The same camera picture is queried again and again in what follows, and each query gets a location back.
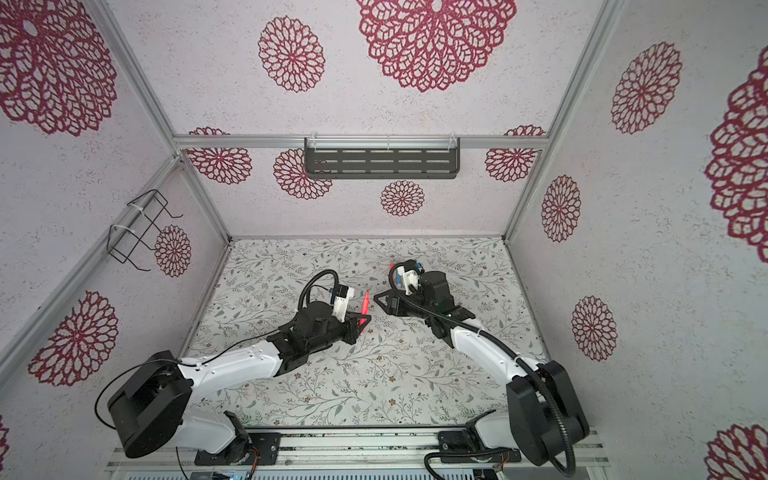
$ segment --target slotted metal tray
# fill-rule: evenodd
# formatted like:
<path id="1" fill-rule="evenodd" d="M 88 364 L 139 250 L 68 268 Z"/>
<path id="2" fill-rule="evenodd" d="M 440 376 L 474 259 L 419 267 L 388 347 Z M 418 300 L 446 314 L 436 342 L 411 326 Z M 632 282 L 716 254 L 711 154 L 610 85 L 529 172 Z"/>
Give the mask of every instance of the slotted metal tray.
<path id="1" fill-rule="evenodd" d="M 460 167 L 460 140 L 443 150 L 310 147 L 304 139 L 306 175 L 315 179 L 451 179 Z"/>

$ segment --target black wire rack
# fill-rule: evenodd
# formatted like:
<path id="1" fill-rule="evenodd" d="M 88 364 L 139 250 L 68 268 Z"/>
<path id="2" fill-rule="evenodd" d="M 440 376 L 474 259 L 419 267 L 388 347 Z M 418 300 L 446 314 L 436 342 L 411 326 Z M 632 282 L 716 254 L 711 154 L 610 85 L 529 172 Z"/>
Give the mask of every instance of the black wire rack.
<path id="1" fill-rule="evenodd" d="M 137 205 L 137 202 L 138 202 L 138 201 L 140 201 L 141 199 L 145 198 L 147 195 L 151 195 L 151 196 L 152 196 L 152 198 L 150 198 L 150 199 L 149 199 L 149 201 L 147 202 L 147 204 L 146 204 L 144 207 L 140 207 L 139 205 Z M 144 211 L 145 211 L 147 208 L 149 208 L 149 206 L 152 204 L 152 201 L 153 201 L 153 200 L 154 200 L 154 201 L 156 201 L 156 202 L 157 202 L 157 204 L 158 204 L 158 205 L 160 205 L 160 207 L 161 207 L 161 208 L 160 208 L 160 210 L 159 210 L 159 211 L 158 211 L 158 212 L 157 212 L 157 213 L 154 215 L 154 217 L 150 218 L 150 217 L 149 217 L 149 216 L 148 216 L 148 215 L 147 215 L 147 214 L 146 214 Z M 131 260 L 131 254 L 133 254 L 133 252 L 136 250 L 136 247 L 138 247 L 138 246 L 139 246 L 139 244 L 141 244 L 141 245 L 144 245 L 146 248 L 148 248 L 149 250 L 152 250 L 153 252 L 156 250 L 155 248 L 152 248 L 152 247 L 150 247 L 149 245 L 147 245 L 147 243 L 146 243 L 146 242 L 144 242 L 144 236 L 147 234 L 147 232 L 148 232 L 148 231 L 149 231 L 149 230 L 150 230 L 152 227 L 154 227 L 155 229 L 157 229 L 157 231 L 158 231 L 158 232 L 161 232 L 161 231 L 163 231 L 163 230 L 162 230 L 161 228 L 159 228 L 159 227 L 157 226 L 157 224 L 155 223 L 155 222 L 157 221 L 158 217 L 159 217 L 159 216 L 160 216 L 160 215 L 161 215 L 163 212 L 165 212 L 166 214 L 168 214 L 168 216 L 169 216 L 170 218 L 181 218 L 181 217 L 183 217 L 183 216 L 184 216 L 184 214 L 181 214 L 181 215 L 173 215 L 173 214 L 172 214 L 172 213 L 171 213 L 171 212 L 170 212 L 170 211 L 167 209 L 167 206 L 168 206 L 168 200 L 167 200 L 167 199 L 166 199 L 166 198 L 163 196 L 163 194 L 161 194 L 161 193 L 160 193 L 160 191 L 159 191 L 159 190 L 157 190 L 157 189 L 148 190 L 148 191 L 146 191 L 146 192 L 142 193 L 142 194 L 141 194 L 141 195 L 139 195 L 138 197 L 136 197 L 136 198 L 134 198 L 133 200 L 131 200 L 130 202 L 128 202 L 128 203 L 127 203 L 127 205 L 128 205 L 129 207 L 134 207 L 134 208 L 138 209 L 138 210 L 139 210 L 139 212 L 141 213 L 141 215 L 138 215 L 138 216 L 136 216 L 136 218 L 134 218 L 134 219 L 133 219 L 133 221 L 131 221 L 131 223 L 130 223 L 130 224 L 128 224 L 128 225 L 110 225 L 110 226 L 109 226 L 109 232 L 107 233 L 107 253 L 109 253 L 109 255 L 110 255 L 112 258 L 114 258 L 115 260 L 117 260 L 117 261 L 118 261 L 118 262 L 120 262 L 120 263 L 126 263 L 126 262 L 129 262 L 129 263 L 130 263 L 131 265 L 133 265 L 133 266 L 134 266 L 134 267 L 135 267 L 137 270 L 141 270 L 142 272 L 149 272 L 151 269 L 148 269 L 148 268 L 141 268 L 141 267 L 139 267 L 139 266 L 138 266 L 136 263 L 134 263 L 134 261 L 133 261 L 133 260 Z M 147 225 L 147 228 L 145 228 L 145 229 L 144 229 L 144 231 L 143 231 L 143 232 L 141 232 L 141 235 L 137 235 L 137 234 L 136 234 L 136 230 L 134 230 L 134 229 L 133 229 L 133 228 L 131 228 L 131 227 L 132 227 L 132 226 L 133 226 L 133 224 L 136 222 L 136 220 L 138 220 L 138 219 L 139 219 L 139 218 L 141 218 L 141 217 L 144 217 L 144 218 L 146 218 L 147 220 L 149 220 L 149 225 Z M 131 247 L 131 249 L 128 251 L 128 253 L 123 253 L 123 251 L 122 251 L 122 250 L 118 249 L 118 243 L 120 243 L 120 239 L 121 239 L 121 237 L 122 237 L 122 236 L 119 236 L 119 237 L 118 237 L 118 240 L 114 242 L 114 245 L 112 244 L 112 232 L 114 232 L 114 231 L 116 231 L 116 230 L 118 230 L 118 229 L 122 229 L 122 230 L 125 230 L 126 232 L 130 233 L 130 234 L 131 234 L 131 235 L 132 235 L 132 236 L 133 236 L 133 237 L 136 239 L 136 243 L 134 243 L 134 245 Z"/>

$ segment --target black mounting plate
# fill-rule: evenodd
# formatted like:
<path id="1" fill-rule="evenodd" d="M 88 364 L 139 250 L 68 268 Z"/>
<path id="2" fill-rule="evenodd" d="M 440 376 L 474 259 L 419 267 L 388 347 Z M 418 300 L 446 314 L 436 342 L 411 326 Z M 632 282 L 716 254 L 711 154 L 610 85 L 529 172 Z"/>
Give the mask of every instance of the black mounting plate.
<path id="1" fill-rule="evenodd" d="M 441 453 L 469 453 L 477 452 L 477 447 L 471 445 L 466 430 L 448 430 L 438 432 L 438 444 Z M 477 463 L 518 463 L 522 460 L 520 450 L 514 449 L 511 453 L 496 455 L 478 455 L 476 457 L 440 457 L 443 463 L 467 463 L 468 461 Z"/>
<path id="2" fill-rule="evenodd" d="M 250 435 L 251 443 L 260 453 L 256 465 L 275 465 L 277 454 L 280 451 L 280 433 L 249 433 L 248 435 Z M 221 455 L 214 455 L 203 450 L 197 451 L 194 464 L 199 466 L 227 465 Z M 249 452 L 248 456 L 238 465 L 253 465 L 253 453 Z"/>

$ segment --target cable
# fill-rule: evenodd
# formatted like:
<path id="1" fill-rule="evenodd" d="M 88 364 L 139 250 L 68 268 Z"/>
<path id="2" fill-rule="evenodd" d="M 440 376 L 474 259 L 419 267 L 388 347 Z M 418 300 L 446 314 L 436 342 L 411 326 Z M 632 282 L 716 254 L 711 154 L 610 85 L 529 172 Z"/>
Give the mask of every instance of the cable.
<path id="1" fill-rule="evenodd" d="M 320 273 L 317 273 L 315 276 L 313 276 L 309 282 L 304 286 L 304 288 L 301 290 L 301 294 L 299 295 L 299 305 L 297 307 L 298 310 L 301 310 L 304 306 L 304 300 L 306 297 L 306 305 L 309 306 L 309 297 L 308 294 L 310 292 L 310 288 L 312 288 L 312 285 L 319 280 L 320 278 L 324 277 L 325 275 L 331 275 L 333 276 L 333 291 L 331 292 L 331 306 L 333 305 L 333 301 L 336 299 L 336 291 L 339 289 L 339 274 L 336 273 L 335 270 L 331 269 L 325 269 Z"/>
<path id="2" fill-rule="evenodd" d="M 140 366 L 149 365 L 150 363 L 155 363 L 155 362 L 168 362 L 168 363 L 175 363 L 176 365 L 183 365 L 183 363 L 179 362 L 178 360 L 170 360 L 170 359 L 155 359 L 155 360 L 150 360 L 150 361 L 148 361 L 148 362 L 139 363 L 138 365 L 134 365 L 134 366 L 132 366 L 130 369 L 128 369 L 128 370 L 125 370 L 125 371 L 124 371 L 124 372 L 122 372 L 120 375 L 118 375 L 118 376 L 114 377 L 114 378 L 113 378 L 113 379 L 112 379 L 112 380 L 111 380 L 111 381 L 110 381 L 110 382 L 107 384 L 107 386 L 105 386 L 103 389 L 101 389 L 101 391 L 100 391 L 100 392 L 99 392 L 99 394 L 98 394 L 98 397 L 96 397 L 96 401 L 94 402 L 94 414 L 96 414 L 96 418 L 98 419 L 98 421 L 99 421 L 99 422 L 101 422 L 102 424 L 104 424 L 104 426 L 105 426 L 105 427 L 107 427 L 107 428 L 109 428 L 109 429 L 113 429 L 113 430 L 116 430 L 116 428 L 115 428 L 114 426 L 112 426 L 112 425 L 110 425 L 110 424 L 106 423 L 106 422 L 104 421 L 104 419 L 101 417 L 101 415 L 99 415 L 99 414 L 98 414 L 98 401 L 99 401 L 99 400 L 101 400 L 101 396 L 102 396 L 102 395 L 104 395 L 104 392 L 106 392 L 106 391 L 107 391 L 107 389 L 109 388 L 109 386 L 110 386 L 110 385 L 112 385 L 113 383 L 117 382 L 117 380 L 118 380 L 120 377 L 122 377 L 122 376 L 123 376 L 123 375 L 125 375 L 126 373 L 130 372 L 131 370 L 134 370 L 134 369 L 137 369 L 137 368 L 139 368 Z"/>
<path id="3" fill-rule="evenodd" d="M 470 332 L 477 333 L 483 338 L 488 339 L 496 345 L 498 348 L 502 349 L 504 353 L 506 353 L 509 358 L 513 359 L 515 363 L 517 363 L 524 371 L 525 374 L 531 377 L 531 380 L 533 381 L 536 389 L 544 396 L 544 400 L 547 402 L 547 405 L 549 406 L 549 409 L 551 410 L 552 415 L 554 416 L 554 420 L 558 424 L 558 430 L 560 432 L 560 438 L 563 442 L 563 449 L 565 451 L 565 467 L 562 463 L 560 463 L 559 460 L 557 460 L 554 456 L 550 457 L 549 461 L 552 463 L 552 465 L 557 469 L 562 475 L 566 477 L 572 477 L 576 473 L 576 455 L 574 454 L 574 448 L 573 443 L 571 442 L 571 436 L 568 434 L 568 429 L 565 427 L 565 419 L 563 418 L 563 413 L 560 411 L 560 407 L 558 407 L 558 403 L 554 400 L 554 396 L 549 391 L 547 386 L 545 385 L 544 381 L 541 379 L 541 377 L 531 368 L 530 365 L 528 365 L 519 354 L 517 354 L 515 351 L 513 351 L 511 348 L 507 346 L 506 343 L 502 342 L 500 339 L 497 339 L 495 336 L 491 335 L 490 333 L 486 332 L 483 329 L 479 329 L 478 327 L 474 325 L 470 325 L 468 323 L 459 322 L 457 320 L 454 320 L 453 318 L 443 315 L 442 313 L 434 312 L 428 308 L 425 308 L 418 303 L 412 302 L 405 294 L 403 294 L 395 285 L 395 281 L 392 279 L 392 273 L 396 271 L 401 266 L 408 266 L 412 268 L 412 265 L 407 262 L 399 262 L 395 263 L 389 268 L 389 286 L 392 288 L 392 291 L 395 293 L 395 296 L 397 296 L 401 301 L 405 302 L 407 305 L 411 306 L 412 308 L 415 308 L 421 312 L 427 313 L 431 316 L 434 316 L 437 319 L 442 320 L 443 322 L 446 322 L 450 325 L 458 326 L 463 329 L 467 329 Z"/>
<path id="4" fill-rule="evenodd" d="M 213 362 L 215 359 L 219 358 L 219 357 L 220 357 L 220 356 L 222 356 L 224 353 L 227 353 L 227 352 L 229 352 L 230 350 L 232 350 L 232 348 L 233 348 L 233 347 L 235 347 L 235 346 L 237 346 L 237 345 L 240 345 L 241 343 L 250 342 L 251 340 L 257 340 L 257 339 L 260 339 L 260 338 L 261 338 L 261 337 L 263 337 L 263 336 L 272 335 L 272 334 L 273 334 L 273 333 L 275 333 L 275 332 L 279 332 L 279 330 L 278 330 L 278 329 L 274 329 L 274 330 L 272 330 L 272 331 L 270 331 L 270 332 L 267 332 L 267 333 L 262 333 L 261 335 L 252 336 L 252 337 L 250 337 L 249 339 L 245 339 L 245 340 L 241 340 L 241 341 L 239 341 L 239 342 L 235 342 L 235 343 L 233 343 L 232 345 L 228 346 L 228 347 L 227 347 L 227 348 L 226 348 L 226 349 L 225 349 L 223 352 L 221 352 L 221 353 L 218 353 L 218 354 L 217 354 L 217 355 L 216 355 L 214 358 L 212 358 L 212 359 L 208 359 L 208 360 L 206 360 L 205 362 L 202 362 L 202 363 L 201 363 L 201 365 L 205 365 L 206 363 L 210 363 L 210 362 Z M 183 365 L 183 366 L 197 366 L 197 365 L 187 365 L 186 363 L 180 363 L 179 365 Z"/>
<path id="5" fill-rule="evenodd" d="M 216 355 L 214 358 L 212 358 L 212 359 L 209 359 L 209 360 L 206 360 L 205 362 L 202 362 L 202 363 L 201 363 L 201 365 L 205 365 L 206 363 L 209 363 L 209 362 L 213 362 L 215 359 L 219 358 L 220 356 L 222 356 L 224 353 L 226 353 L 226 352 L 228 352 L 229 350 L 231 350 L 231 349 L 232 349 L 232 347 L 234 347 L 234 346 L 236 346 L 236 345 L 240 345 L 241 343 L 249 342 L 249 341 L 251 341 L 251 340 L 259 339 L 259 338 L 261 338 L 261 337 L 263 337 L 263 336 L 266 336 L 266 335 L 270 335 L 270 334 L 272 334 L 272 333 L 275 333 L 275 332 L 277 332 L 277 331 L 278 331 L 278 330 L 277 330 L 277 329 L 275 329 L 275 330 L 272 330 L 271 332 L 262 333 L 262 334 L 261 334 L 261 335 L 259 335 L 259 336 L 254 336 L 254 337 L 251 337 L 251 338 L 249 338 L 249 339 L 245 339 L 245 340 L 241 340 L 241 341 L 239 341 L 239 342 L 236 342 L 236 343 L 234 343 L 233 345 L 229 346 L 227 349 L 225 349 L 223 352 L 221 352 L 221 353 L 219 353 L 218 355 Z M 122 372 L 120 375 L 118 375 L 118 376 L 114 377 L 114 378 L 113 378 L 113 379 L 112 379 L 112 380 L 111 380 L 111 381 L 110 381 L 110 382 L 109 382 L 109 383 L 108 383 L 108 384 L 107 384 L 107 385 L 106 385 L 106 386 L 105 386 L 103 389 L 101 389 L 101 391 L 99 392 L 98 396 L 96 397 L 96 401 L 94 402 L 94 414 L 96 415 L 96 419 L 97 419 L 99 422 L 101 422 L 101 424 L 102 424 L 102 425 L 104 425 L 105 427 L 107 427 L 107 428 L 109 428 L 109 429 L 113 429 L 113 430 L 115 430 L 115 429 L 116 429 L 114 426 L 112 426 L 112 425 L 110 425 L 110 424 L 106 423 L 106 422 L 104 421 L 104 419 L 101 417 L 101 415 L 99 415 L 99 414 L 98 414 L 98 403 L 99 403 L 99 400 L 101 400 L 101 397 L 104 395 L 104 392 L 106 392 L 106 391 L 107 391 L 107 389 L 108 389 L 108 388 L 109 388 L 109 387 L 110 387 L 110 386 L 111 386 L 113 383 L 117 382 L 117 380 L 118 380 L 120 377 L 122 377 L 122 376 L 123 376 L 123 375 L 125 375 L 126 373 L 130 372 L 131 370 L 134 370 L 134 369 L 137 369 L 137 368 L 139 368 L 139 367 L 142 367 L 142 366 L 145 366 L 145 365 L 149 365 L 150 363 L 155 363 L 155 362 L 168 362 L 168 363 L 173 363 L 173 364 L 175 364 L 175 365 L 181 365 L 181 366 L 189 366 L 189 367 L 196 367 L 196 366 L 197 366 L 197 365 L 189 365 L 189 364 L 187 364 L 187 363 L 182 363 L 182 362 L 179 362 L 178 360 L 172 360 L 172 359 L 155 359 L 155 360 L 149 360 L 149 361 L 147 361 L 147 362 L 144 362 L 144 363 L 139 363 L 138 365 L 134 365 L 134 366 L 132 366 L 130 369 L 128 369 L 128 370 L 125 370 L 125 371 L 124 371 L 124 372 Z"/>
<path id="6" fill-rule="evenodd" d="M 328 287 L 325 287 L 325 286 L 322 286 L 322 285 L 312 285 L 312 287 L 313 288 L 322 288 L 323 290 L 325 290 L 328 293 L 333 293 L 332 289 L 330 289 Z M 306 302 L 307 303 L 311 303 L 312 302 L 312 300 L 310 299 L 310 293 L 312 293 L 312 288 L 310 288 L 310 292 L 306 295 Z"/>
<path id="7" fill-rule="evenodd" d="M 187 477 L 187 474 L 184 473 L 184 467 L 181 466 L 181 458 L 179 458 L 179 448 L 178 447 L 176 447 L 176 461 L 179 462 L 179 470 L 181 470 L 181 474 L 184 475 L 184 477 L 187 480 L 190 480 L 190 478 Z"/>
<path id="8" fill-rule="evenodd" d="M 466 457 L 484 457 L 486 455 L 498 455 L 505 453 L 511 453 L 514 449 L 508 449 L 507 447 L 501 447 L 498 449 L 490 449 L 486 450 L 485 452 L 469 452 L 469 453 L 444 453 L 444 452 L 432 452 L 424 455 L 424 467 L 427 469 L 427 472 L 429 474 L 436 478 L 436 480 L 445 480 L 441 475 L 438 474 L 438 472 L 435 472 L 435 469 L 432 468 L 432 466 L 429 464 L 429 461 L 433 458 L 466 458 Z"/>

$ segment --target floral patterned surface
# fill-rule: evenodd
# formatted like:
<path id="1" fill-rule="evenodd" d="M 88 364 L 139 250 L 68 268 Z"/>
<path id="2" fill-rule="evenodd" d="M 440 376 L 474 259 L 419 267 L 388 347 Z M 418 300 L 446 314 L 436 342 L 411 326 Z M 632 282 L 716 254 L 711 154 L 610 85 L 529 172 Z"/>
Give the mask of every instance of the floral patterned surface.
<path id="1" fill-rule="evenodd" d="M 372 301 L 387 288 L 390 263 L 411 258 L 445 271 L 457 302 L 491 333 L 545 358 L 500 239 L 241 240 L 190 355 L 219 352 L 288 322 L 306 281 L 325 268 L 356 289 L 352 310 L 371 290 L 372 322 L 354 346 L 338 342 L 284 376 L 220 390 L 198 405 L 229 409 L 245 425 L 457 424 L 504 406 L 503 387 L 474 361 L 435 339 L 420 319 L 387 316 Z M 315 288 L 316 297 L 328 293 Z"/>

